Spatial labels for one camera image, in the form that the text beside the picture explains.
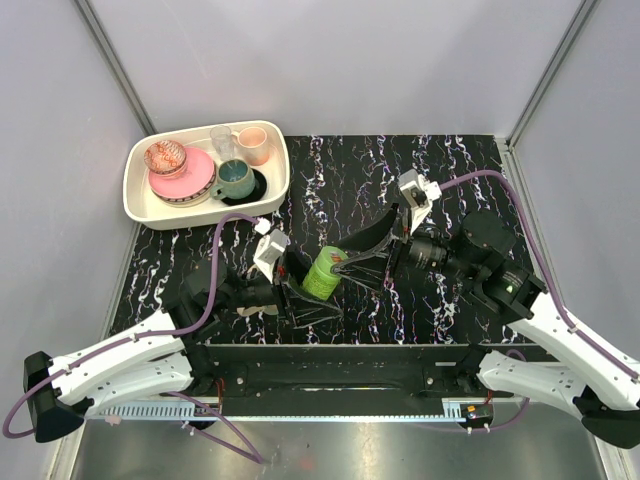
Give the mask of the green pill bottle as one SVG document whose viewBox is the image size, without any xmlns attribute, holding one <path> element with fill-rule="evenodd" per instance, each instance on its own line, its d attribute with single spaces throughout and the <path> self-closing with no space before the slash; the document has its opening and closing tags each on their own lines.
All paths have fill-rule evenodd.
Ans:
<svg viewBox="0 0 640 480">
<path fill-rule="evenodd" d="M 335 246 L 323 247 L 306 274 L 302 289 L 317 299 L 327 301 L 340 283 L 340 276 L 332 272 L 332 267 L 347 258 L 347 254 Z"/>
</svg>

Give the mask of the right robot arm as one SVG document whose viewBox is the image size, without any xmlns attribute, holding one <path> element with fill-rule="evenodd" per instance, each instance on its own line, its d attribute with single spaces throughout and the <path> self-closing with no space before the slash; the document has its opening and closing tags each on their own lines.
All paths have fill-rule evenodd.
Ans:
<svg viewBox="0 0 640 480">
<path fill-rule="evenodd" d="M 551 288 L 512 260 L 515 236 L 488 210 L 468 213 L 449 239 L 414 233 L 411 215 L 393 205 L 372 225 L 338 243 L 349 253 L 340 277 L 379 290 L 402 268 L 460 282 L 462 295 L 501 325 L 561 363 L 553 370 L 476 346 L 456 364 L 466 396 L 482 390 L 528 397 L 577 418 L 595 437 L 622 449 L 639 444 L 639 362 L 571 314 Z"/>
</svg>

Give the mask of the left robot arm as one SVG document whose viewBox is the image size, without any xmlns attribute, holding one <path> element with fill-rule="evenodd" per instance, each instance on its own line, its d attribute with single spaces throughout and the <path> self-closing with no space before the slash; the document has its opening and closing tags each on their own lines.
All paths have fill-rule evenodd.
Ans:
<svg viewBox="0 0 640 480">
<path fill-rule="evenodd" d="M 133 327 L 71 354 L 28 356 L 23 388 L 30 435 L 48 443 L 74 432 L 87 417 L 131 400 L 221 390 L 205 343 L 230 314 L 264 311 L 291 329 L 341 317 L 331 298 L 303 289 L 310 265 L 298 252 L 285 250 L 270 267 L 270 277 L 240 276 L 221 255 L 212 255 L 188 275 L 176 297 Z"/>
</svg>

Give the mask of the cream ceramic mug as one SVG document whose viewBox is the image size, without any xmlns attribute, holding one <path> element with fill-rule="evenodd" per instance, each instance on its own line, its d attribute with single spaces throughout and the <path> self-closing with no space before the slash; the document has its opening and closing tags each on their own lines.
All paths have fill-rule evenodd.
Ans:
<svg viewBox="0 0 640 480">
<path fill-rule="evenodd" d="M 238 307 L 236 312 L 242 317 L 250 317 L 254 314 L 277 315 L 279 309 L 276 305 Z"/>
</svg>

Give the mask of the black saucer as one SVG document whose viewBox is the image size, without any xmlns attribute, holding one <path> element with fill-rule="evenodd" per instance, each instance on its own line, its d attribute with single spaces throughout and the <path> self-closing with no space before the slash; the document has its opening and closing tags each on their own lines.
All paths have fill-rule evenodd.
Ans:
<svg viewBox="0 0 640 480">
<path fill-rule="evenodd" d="M 224 204 L 229 206 L 244 205 L 259 201 L 264 197 L 268 187 L 266 177 L 255 168 L 251 168 L 251 172 L 250 177 L 253 179 L 251 191 L 248 191 L 249 181 L 247 179 L 224 184 L 222 193 L 225 196 L 221 198 Z"/>
</svg>

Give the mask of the teal ceramic mug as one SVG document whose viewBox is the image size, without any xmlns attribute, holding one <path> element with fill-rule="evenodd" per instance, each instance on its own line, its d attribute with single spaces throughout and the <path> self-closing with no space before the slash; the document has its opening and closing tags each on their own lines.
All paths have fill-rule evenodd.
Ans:
<svg viewBox="0 0 640 480">
<path fill-rule="evenodd" d="M 231 159 L 220 164 L 210 194 L 216 200 L 240 200 L 249 196 L 254 188 L 253 169 L 244 160 Z"/>
</svg>

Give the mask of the patterned plate under pink plate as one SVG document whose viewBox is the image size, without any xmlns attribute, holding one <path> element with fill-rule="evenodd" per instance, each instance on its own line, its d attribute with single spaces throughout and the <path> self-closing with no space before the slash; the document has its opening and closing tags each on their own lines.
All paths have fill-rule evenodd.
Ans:
<svg viewBox="0 0 640 480">
<path fill-rule="evenodd" d="M 153 190 L 153 193 L 163 202 L 176 207 L 198 204 L 206 199 L 215 181 L 215 173 L 206 183 L 188 181 L 183 175 L 164 181 L 159 189 Z"/>
</svg>

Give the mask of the pink ceramic mug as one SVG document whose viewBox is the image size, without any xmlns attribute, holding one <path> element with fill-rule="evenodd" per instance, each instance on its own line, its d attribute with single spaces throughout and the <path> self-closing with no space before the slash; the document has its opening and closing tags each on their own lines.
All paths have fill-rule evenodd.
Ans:
<svg viewBox="0 0 640 480">
<path fill-rule="evenodd" d="M 233 131 L 232 137 L 242 158 L 252 166 L 260 166 L 270 158 L 270 145 L 267 132 L 261 127 L 247 127 Z"/>
</svg>

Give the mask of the white plastic dish tub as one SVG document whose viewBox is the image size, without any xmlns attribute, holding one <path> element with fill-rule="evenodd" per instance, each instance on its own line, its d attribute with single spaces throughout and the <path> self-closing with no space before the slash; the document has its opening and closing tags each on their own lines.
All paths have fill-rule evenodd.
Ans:
<svg viewBox="0 0 640 480">
<path fill-rule="evenodd" d="M 278 210 L 291 181 L 288 148 L 280 128 L 265 120 L 231 122 L 229 127 L 234 131 L 260 127 L 267 134 L 270 159 L 256 168 L 263 174 L 267 184 L 266 193 L 261 199 L 239 206 L 229 206 L 206 195 L 205 199 L 197 204 L 172 206 L 152 192 L 143 156 L 146 149 L 157 141 L 175 140 L 186 147 L 199 148 L 207 152 L 214 162 L 219 161 L 209 135 L 212 127 L 205 125 L 147 136 L 132 147 L 124 170 L 122 194 L 124 210 L 129 218 L 154 230 L 171 230 L 214 225 L 230 212 L 259 217 Z"/>
</svg>

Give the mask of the clear drinking glass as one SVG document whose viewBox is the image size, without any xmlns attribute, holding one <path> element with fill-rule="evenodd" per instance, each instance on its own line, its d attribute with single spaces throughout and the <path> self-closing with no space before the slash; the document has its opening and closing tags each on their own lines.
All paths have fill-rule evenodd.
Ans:
<svg viewBox="0 0 640 480">
<path fill-rule="evenodd" d="M 210 130 L 213 148 L 221 162 L 238 158 L 236 151 L 236 133 L 226 125 L 217 125 Z"/>
</svg>

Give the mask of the red patterned bowl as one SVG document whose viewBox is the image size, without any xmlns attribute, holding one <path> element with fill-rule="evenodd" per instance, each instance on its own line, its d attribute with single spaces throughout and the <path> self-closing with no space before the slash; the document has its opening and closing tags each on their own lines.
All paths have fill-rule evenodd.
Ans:
<svg viewBox="0 0 640 480">
<path fill-rule="evenodd" d="M 186 149 L 174 140 L 161 140 L 146 149 L 144 162 L 156 175 L 163 177 L 179 175 L 186 168 Z"/>
</svg>

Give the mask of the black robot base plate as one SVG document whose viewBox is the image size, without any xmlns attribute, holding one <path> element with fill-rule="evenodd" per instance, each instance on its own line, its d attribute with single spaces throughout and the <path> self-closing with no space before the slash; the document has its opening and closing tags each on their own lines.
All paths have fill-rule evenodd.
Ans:
<svg viewBox="0 0 640 480">
<path fill-rule="evenodd" d="M 198 347 L 194 398 L 220 396 L 225 416 L 361 417 L 434 414 L 444 398 L 485 398 L 472 346 Z"/>
</svg>

